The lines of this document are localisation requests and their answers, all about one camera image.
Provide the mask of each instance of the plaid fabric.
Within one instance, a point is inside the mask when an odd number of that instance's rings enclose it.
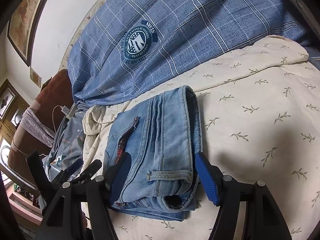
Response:
[[[309,29],[297,22],[295,9],[285,3],[107,0],[70,52],[74,100],[92,106],[133,99],[202,62],[270,34],[309,45]],[[137,60],[128,60],[135,56]]]

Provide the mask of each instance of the brown headboard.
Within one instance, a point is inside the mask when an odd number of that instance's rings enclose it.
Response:
[[[54,131],[52,123],[52,111],[54,107],[61,105],[71,108],[72,104],[73,99],[68,71],[63,69],[49,81],[47,86],[31,104],[30,108],[35,112],[35,115],[41,123]],[[57,107],[54,111],[53,118],[56,129],[59,127],[63,117],[64,114],[61,112],[60,108]],[[26,162],[26,156],[18,150],[15,151],[15,148],[26,155],[29,155],[34,150],[37,150],[40,155],[48,155],[51,149],[25,131],[22,126],[17,128],[11,144],[8,166],[24,179],[34,184],[34,180]]]

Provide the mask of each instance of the printed logo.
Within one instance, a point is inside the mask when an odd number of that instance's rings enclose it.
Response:
[[[151,23],[142,20],[141,25],[130,29],[122,42],[122,56],[125,63],[137,63],[145,60],[152,42],[158,42],[156,30]]]

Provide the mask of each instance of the white wall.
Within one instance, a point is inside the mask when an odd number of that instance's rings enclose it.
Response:
[[[0,34],[0,86],[7,78],[7,66],[5,62],[5,51],[4,51],[4,40],[5,33]]]
[[[47,0],[36,30],[31,59],[31,66],[41,76],[42,83],[57,73],[74,32],[95,2],[96,0]],[[29,68],[6,37],[6,29],[4,31],[8,79],[30,104],[40,89],[30,80]]]
[[[57,73],[62,57],[81,21],[97,0],[47,0],[36,30],[32,68],[48,80]]]
[[[7,65],[7,79],[15,90],[30,105],[40,92],[40,88],[30,79],[30,69],[17,54],[9,39],[5,38],[5,60]]]
[[[15,90],[28,102],[28,104],[32,103],[32,99],[26,93],[26,91],[20,86],[20,84],[15,80],[15,78],[7,71],[6,64],[6,42],[7,42],[7,28],[5,28],[0,35],[0,86],[3,82],[8,79],[11,85],[15,88]]]

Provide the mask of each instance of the circular emblem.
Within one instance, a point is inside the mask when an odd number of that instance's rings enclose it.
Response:
[[[127,60],[137,60],[142,58],[150,49],[152,36],[146,26],[136,26],[132,28],[124,39],[124,57]]]

